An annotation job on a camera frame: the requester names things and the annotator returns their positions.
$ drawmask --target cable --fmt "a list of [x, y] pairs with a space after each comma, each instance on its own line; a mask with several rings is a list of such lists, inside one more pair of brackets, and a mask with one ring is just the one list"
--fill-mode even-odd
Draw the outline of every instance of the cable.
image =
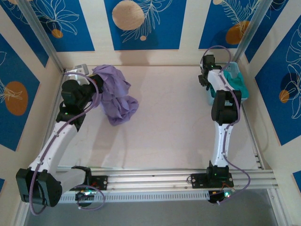
[[82, 77], [88, 79], [88, 80], [94, 85], [94, 87], [95, 87], [95, 90], [96, 90], [96, 98], [95, 98], [95, 101], [93, 101], [92, 105], [91, 105], [86, 111], [84, 111], [83, 113], [78, 114], [78, 115], [74, 116], [73, 118], [71, 118], [69, 121], [67, 121], [67, 122], [66, 122], [66, 123], [65, 123], [58, 131], [57, 131], [57, 134], [54, 135], [54, 136], [51, 138], [51, 140], [50, 140], [49, 144], [47, 145], [47, 147], [46, 147], [46, 149], [45, 149], [43, 155], [41, 156], [40, 162], [39, 162], [39, 164], [37, 165], [37, 167], [36, 167], [36, 169], [35, 169], [35, 171], [34, 171], [34, 173], [33, 173], [32, 180], [31, 180], [31, 183], [30, 183], [30, 188], [29, 188], [29, 207], [30, 207], [30, 210], [31, 210], [32, 214], [35, 215], [35, 216], [41, 214], [41, 213], [44, 211], [44, 209], [46, 208], [46, 206], [43, 206], [43, 208], [42, 208], [39, 212], [36, 212], [35, 209], [34, 209], [34, 207], [33, 207], [32, 199], [33, 199], [33, 186], [34, 186], [34, 182], [35, 182], [35, 180], [36, 180], [36, 177], [37, 177], [37, 174], [38, 174], [38, 170], [39, 170], [39, 168], [40, 168], [40, 166], [41, 166], [41, 164], [42, 164], [42, 162], [43, 162], [43, 160], [44, 160], [44, 158], [45, 158], [47, 152], [49, 151], [49, 149], [50, 149], [51, 145], [53, 144], [54, 140], [59, 136], [60, 132], [62, 132], [62, 130], [63, 130], [67, 125], [69, 125], [70, 122], [72, 122], [73, 120], [75, 120], [75, 119], [81, 117], [82, 115], [88, 113], [88, 112], [89, 112], [90, 110], [92, 110], [92, 108], [98, 103], [99, 93], [98, 93], [98, 87], [97, 87], [96, 83], [95, 83], [90, 77], [88, 77], [88, 76], [86, 76], [86, 75], [83, 75], [83, 74], [81, 74], [81, 73], [76, 73], [76, 72], [71, 72], [71, 73], [67, 72], [67, 73], [65, 73], [65, 75], [70, 75], [70, 74], [76, 74], [76, 75], [79, 75], [79, 76], [82, 76]]
[[102, 202], [102, 204], [101, 204], [100, 206], [95, 207], [95, 208], [91, 208], [91, 209], [83, 208], [83, 207], [81, 207], [80, 204], [79, 204], [81, 198], [86, 196], [86, 195], [83, 195], [82, 197], [80, 197], [80, 198], [77, 200], [77, 203], [76, 203], [76, 204], [78, 205], [78, 207], [79, 207], [80, 210], [94, 211], [94, 210], [99, 210], [100, 208], [103, 207], [103, 205], [104, 205], [104, 203], [105, 203], [105, 196], [104, 196], [104, 194], [102, 193], [101, 190], [99, 190], [99, 189], [96, 188], [96, 187], [89, 186], [89, 185], [77, 185], [77, 186], [75, 186], [74, 188], [81, 188], [81, 187], [83, 187], [83, 188], [94, 189], [94, 190], [96, 190], [97, 192], [99, 192], [99, 193], [103, 196], [103, 202]]
[[[230, 52], [226, 47], [220, 46], [220, 45], [216, 45], [216, 46], [212, 46], [212, 47], [208, 48], [208, 49], [205, 51], [205, 53], [203, 54], [202, 59], [201, 59], [201, 61], [200, 61], [200, 64], [202, 64], [204, 55], [205, 55], [210, 49], [213, 49], [213, 48], [215, 48], [215, 47], [223, 48], [223, 49], [225, 49], [225, 50], [228, 52], [228, 54], [229, 54], [229, 60], [228, 60], [227, 64], [226, 64], [224, 67], [222, 67], [221, 70], [220, 70], [220, 72], [219, 72], [219, 77], [221, 78], [221, 80], [222, 80], [222, 82], [224, 83], [224, 85], [226, 85], [226, 81], [225, 81], [225, 80], [223, 79], [223, 77], [222, 77], [222, 72], [230, 65], [231, 58], [232, 58], [231, 52]], [[236, 108], [237, 108], [237, 111], [238, 111], [238, 119], [237, 119], [235, 122], [229, 124], [229, 125], [226, 127], [226, 130], [225, 130], [225, 136], [224, 136], [224, 141], [223, 141], [223, 145], [222, 145], [222, 154], [223, 154], [223, 156], [224, 156], [224, 158], [225, 158], [225, 161], [226, 161], [230, 166], [232, 166], [232, 167], [236, 168], [237, 170], [243, 172], [243, 173], [246, 174], [246, 176], [248, 177], [248, 183], [246, 184], [246, 186], [245, 186], [243, 189], [241, 189], [240, 191], [234, 193], [234, 194], [237, 195], [237, 194], [242, 193], [244, 190], [246, 190], [246, 189], [249, 187], [249, 185], [250, 185], [250, 183], [251, 183], [251, 177], [250, 177], [250, 175], [249, 175], [245, 170], [243, 170], [243, 169], [237, 167], [236, 165], [234, 165], [233, 163], [231, 163], [231, 162], [228, 160], [228, 157], [226, 156], [226, 150], [225, 150], [225, 149], [226, 149], [227, 131], [228, 131], [228, 129], [229, 129], [230, 126], [233, 126], [233, 125], [235, 125], [236, 123], [238, 123], [238, 122], [240, 121], [240, 108], [239, 108], [238, 100], [237, 100], [237, 98], [236, 98], [236, 96], [235, 96], [233, 90], [231, 90], [228, 86], [225, 86], [225, 88], [226, 88], [227, 90], [230, 91], [230, 93], [231, 93], [231, 95], [232, 95], [232, 97], [233, 97], [233, 99], [234, 99], [234, 101], [235, 101], [235, 105], [236, 105]], [[229, 200], [231, 197], [232, 197], [232, 196], [230, 196], [230, 197], [227, 198], [227, 199], [224, 199], [223, 201], [219, 202], [219, 204], [220, 204], [220, 203], [223, 203], [223, 202], [225, 202], [225, 201], [227, 201], [227, 200]]]
[[224, 67], [221, 68], [221, 71], [220, 71], [220, 72], [222, 72], [222, 71], [224, 71], [224, 70], [230, 65], [231, 59], [232, 59], [232, 55], [231, 55], [230, 50], [229, 50], [228, 48], [224, 47], [224, 46], [216, 45], [216, 46], [212, 46], [212, 47], [208, 48], [208, 49], [205, 51], [205, 53], [202, 55], [201, 62], [200, 62], [200, 66], [202, 67], [203, 57], [205, 56], [205, 54], [206, 54], [209, 50], [211, 50], [211, 49], [213, 49], [213, 48], [216, 48], [216, 47], [223, 48], [223, 49], [226, 50], [226, 51], [228, 52], [228, 54], [229, 54], [229, 60], [228, 60], [227, 64], [226, 64]]
[[92, 105], [92, 103], [93, 101], [91, 101], [90, 104], [87, 107], [85, 107], [84, 111], [87, 110]]

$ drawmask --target metal bar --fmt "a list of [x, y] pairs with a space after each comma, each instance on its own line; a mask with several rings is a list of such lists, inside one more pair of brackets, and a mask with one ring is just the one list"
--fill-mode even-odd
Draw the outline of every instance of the metal bar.
[[59, 57], [56, 54], [56, 50], [52, 45], [48, 35], [46, 34], [43, 26], [41, 25], [39, 19], [37, 18], [36, 14], [34, 13], [29, 1], [27, 0], [16, 0], [18, 7], [20, 8], [23, 16], [27, 20], [28, 24], [30, 25], [31, 29], [33, 30], [34, 34], [37, 36], [38, 40], [40, 41], [41, 45], [45, 49], [48, 56], [53, 60], [54, 64], [56, 65], [57, 69], [63, 73], [63, 64], [60, 61]]
[[246, 32], [244, 36], [242, 37], [238, 48], [236, 50], [236, 53], [232, 59], [232, 61], [237, 62], [240, 57], [244, 54], [246, 48], [249, 46], [253, 36], [255, 35], [260, 23], [262, 22], [263, 18], [265, 17], [265, 14], [267, 13], [268, 9], [271, 6], [273, 0], [262, 0], [259, 3], [259, 6], [257, 10], [255, 11], [252, 20], [249, 24], [249, 26], [246, 29]]
[[278, 189], [267, 189], [269, 199], [271, 201], [271, 205], [274, 210], [274, 214], [278, 225], [281, 226], [290, 226], [292, 225], [292, 221], [289, 217], [287, 208], [284, 206], [282, 202], [282, 197], [278, 193]]
[[[61, 171], [67, 171], [70, 168], [61, 168]], [[146, 176], [146, 175], [190, 175], [192, 173], [205, 173], [205, 169], [146, 169], [146, 170], [141, 170], [141, 169], [132, 169], [132, 170], [111, 170], [111, 169], [104, 169], [104, 168], [91, 168], [92, 174], [93, 175], [108, 175], [108, 176]], [[247, 173], [250, 174], [255, 174], [255, 173], [260, 173], [260, 174], [274, 174], [273, 170], [245, 170]], [[232, 174], [243, 174], [239, 170], [231, 170], [230, 173]]]
[[[172, 192], [195, 191], [191, 183], [187, 182], [192, 173], [205, 172], [205, 170], [107, 170], [92, 169], [93, 176], [108, 176], [108, 192]], [[251, 177], [248, 189], [278, 188], [272, 170], [247, 170]], [[238, 170], [231, 170], [234, 180], [234, 189], [242, 189], [248, 182], [246, 175]], [[216, 190], [198, 189], [200, 191]]]

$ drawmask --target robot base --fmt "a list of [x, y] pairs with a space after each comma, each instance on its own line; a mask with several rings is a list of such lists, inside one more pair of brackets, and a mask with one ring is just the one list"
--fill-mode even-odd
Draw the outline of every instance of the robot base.
[[211, 161], [206, 173], [191, 174], [192, 188], [223, 188], [233, 187], [233, 178], [229, 167], [213, 166]]

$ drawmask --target teal container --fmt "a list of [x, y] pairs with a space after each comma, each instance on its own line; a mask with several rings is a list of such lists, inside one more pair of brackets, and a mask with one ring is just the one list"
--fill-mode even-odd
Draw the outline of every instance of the teal container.
[[[236, 62], [230, 62], [230, 65], [224, 70], [224, 74], [228, 72], [230, 76], [226, 76], [226, 79], [228, 77], [229, 84], [235, 88], [239, 89], [241, 91], [242, 97], [241, 102], [244, 102], [249, 97], [249, 92], [246, 88], [243, 75], [241, 74], [238, 64]], [[210, 86], [210, 89], [207, 91], [207, 101], [209, 105], [213, 105], [215, 98], [215, 91], [212, 86]], [[226, 101], [225, 105], [231, 105], [229, 101]]]

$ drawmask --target orange circle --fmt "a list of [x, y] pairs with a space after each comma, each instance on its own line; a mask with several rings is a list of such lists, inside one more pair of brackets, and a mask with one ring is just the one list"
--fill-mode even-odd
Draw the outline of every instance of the orange circle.
[[279, 94], [279, 99], [282, 103], [286, 103], [288, 101], [288, 99], [290, 98], [290, 94], [288, 93], [287, 90], [282, 90]]
[[11, 112], [15, 116], [23, 115], [28, 104], [28, 94], [26, 87], [18, 81], [11, 81], [5, 87], [4, 93], [7, 96], [5, 98], [5, 105], [9, 112]]
[[58, 29], [53, 29], [51, 33], [52, 33], [52, 35], [53, 35], [55, 38], [57, 38], [57, 39], [60, 39], [60, 38], [63, 37], [63, 32], [61, 32], [61, 31], [58, 30]]
[[144, 36], [144, 35], [141, 36], [141, 37], [140, 37], [140, 40], [141, 40], [141, 41], [145, 41], [145, 40], [146, 40], [146, 36]]
[[242, 21], [231, 27], [226, 34], [226, 42], [230, 45], [239, 44], [247, 27], [249, 26], [249, 23], [250, 21]]

